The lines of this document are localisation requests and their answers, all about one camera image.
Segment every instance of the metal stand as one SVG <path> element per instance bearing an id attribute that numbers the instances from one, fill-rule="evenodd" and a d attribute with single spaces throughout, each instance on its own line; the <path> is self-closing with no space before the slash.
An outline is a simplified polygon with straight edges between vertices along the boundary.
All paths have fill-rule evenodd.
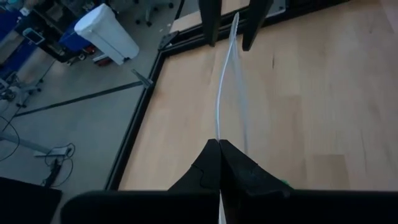
<path id="1" fill-rule="evenodd" d="M 68 147 L 60 147 L 60 148 L 53 148 L 49 149 L 47 147 L 38 145 L 36 143 L 30 142 L 28 140 L 24 139 L 18 139 L 18 137 L 6 134 L 6 133 L 0 133 L 0 140 L 6 140 L 9 142 L 13 142 L 15 144 L 20 144 L 21 146 L 27 147 L 31 150 L 36 151 L 34 156 L 64 156 L 68 152 Z"/>

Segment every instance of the metal bracket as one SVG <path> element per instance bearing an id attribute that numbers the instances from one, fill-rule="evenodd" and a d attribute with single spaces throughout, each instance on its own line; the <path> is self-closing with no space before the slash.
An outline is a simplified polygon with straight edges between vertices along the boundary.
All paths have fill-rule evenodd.
<path id="1" fill-rule="evenodd" d="M 172 33 L 164 35 L 162 40 L 160 41 L 158 50 L 162 50 L 166 46 L 168 46 L 171 43 L 171 41 L 174 39 L 174 37 L 176 37 L 179 33 L 180 31 L 174 31 Z"/>
<path id="2" fill-rule="evenodd" d="M 154 86 L 154 82 L 152 80 L 143 77 L 140 73 L 137 72 L 137 70 L 133 69 L 131 70 L 131 72 L 136 75 L 136 77 L 142 82 L 146 89 Z"/>

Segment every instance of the concrete floor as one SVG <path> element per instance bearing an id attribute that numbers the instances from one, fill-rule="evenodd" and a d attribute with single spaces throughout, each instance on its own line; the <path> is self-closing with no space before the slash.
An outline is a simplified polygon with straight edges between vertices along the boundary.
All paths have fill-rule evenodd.
<path id="1" fill-rule="evenodd" d="M 76 194 L 103 189 L 143 88 L 139 85 L 23 116 L 14 115 L 137 82 L 132 69 L 148 76 L 160 39 L 169 32 L 179 3 L 175 0 L 173 9 L 165 6 L 153 13 L 152 27 L 134 23 L 137 13 L 142 11 L 141 5 L 121 13 L 118 20 L 140 47 L 139 55 L 124 65 L 112 63 L 107 67 L 97 67 L 88 58 L 69 67 L 38 49 L 18 75 L 28 82 L 37 82 L 44 76 L 44 83 L 39 84 L 42 92 L 30 96 L 24 109 L 18 109 L 15 102 L 7 105 L 0 101 L 0 113 L 8 106 L 1 116 L 11 119 L 21 138 L 49 148 L 70 142 L 76 146 L 73 172 L 63 185 L 57 187 L 62 190 L 63 197 L 52 223 L 59 223 L 59 208 L 68 199 Z M 191 3 L 196 4 L 196 1 L 185 1 L 185 5 Z M 5 126 L 6 122 L 0 120 L 0 128 Z M 5 132 L 14 134 L 10 125 Z M 14 148 L 15 144 L 1 141 L 0 159 Z M 20 146 L 15 154 L 0 162 L 0 176 L 41 184 L 50 171 L 44 160 L 34 157 L 33 153 Z M 70 168 L 70 163 L 65 162 L 57 182 L 68 175 Z"/>

